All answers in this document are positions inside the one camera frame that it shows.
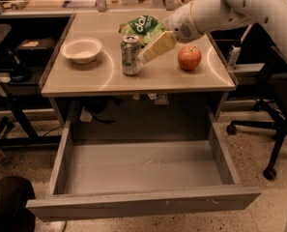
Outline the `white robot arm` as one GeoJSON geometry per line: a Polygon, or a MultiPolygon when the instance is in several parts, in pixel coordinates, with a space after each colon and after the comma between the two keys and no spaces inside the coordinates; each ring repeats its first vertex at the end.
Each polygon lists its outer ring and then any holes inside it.
{"type": "Polygon", "coordinates": [[[164,20],[180,43],[215,30],[259,24],[287,63],[287,0],[192,0],[164,20]]]}

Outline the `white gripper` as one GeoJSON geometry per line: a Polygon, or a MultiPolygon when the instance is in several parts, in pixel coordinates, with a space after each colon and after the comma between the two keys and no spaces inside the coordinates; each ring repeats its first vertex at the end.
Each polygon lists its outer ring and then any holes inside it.
{"type": "Polygon", "coordinates": [[[177,43],[190,43],[203,36],[194,21],[193,3],[187,3],[167,16],[162,23],[169,31],[157,35],[138,54],[137,59],[147,64],[173,49],[177,43]]]}

